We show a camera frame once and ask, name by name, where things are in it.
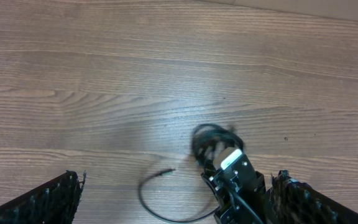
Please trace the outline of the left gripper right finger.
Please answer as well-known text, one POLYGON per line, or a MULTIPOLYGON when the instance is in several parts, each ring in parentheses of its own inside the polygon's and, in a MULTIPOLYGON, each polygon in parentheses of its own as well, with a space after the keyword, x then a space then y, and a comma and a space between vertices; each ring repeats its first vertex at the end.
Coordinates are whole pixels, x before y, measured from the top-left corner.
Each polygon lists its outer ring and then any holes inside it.
POLYGON ((358 224, 358 213, 281 170, 272 177, 265 199, 268 223, 358 224))

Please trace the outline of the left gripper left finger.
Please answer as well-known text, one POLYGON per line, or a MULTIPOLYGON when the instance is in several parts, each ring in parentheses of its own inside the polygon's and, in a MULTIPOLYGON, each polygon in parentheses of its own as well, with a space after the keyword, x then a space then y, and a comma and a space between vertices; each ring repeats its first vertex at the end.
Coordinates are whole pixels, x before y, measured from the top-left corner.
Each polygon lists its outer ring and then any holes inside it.
POLYGON ((68 170, 0 205, 0 224, 72 224, 85 182, 68 170))

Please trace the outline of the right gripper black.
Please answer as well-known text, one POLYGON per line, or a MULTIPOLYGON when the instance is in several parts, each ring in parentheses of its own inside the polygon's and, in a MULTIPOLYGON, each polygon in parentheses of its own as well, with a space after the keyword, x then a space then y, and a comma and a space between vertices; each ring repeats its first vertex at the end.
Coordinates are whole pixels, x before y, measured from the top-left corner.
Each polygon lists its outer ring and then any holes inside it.
POLYGON ((265 223, 265 185, 246 155, 227 169, 216 170, 208 164, 201 178, 213 191, 218 208, 213 213, 217 224, 265 223))

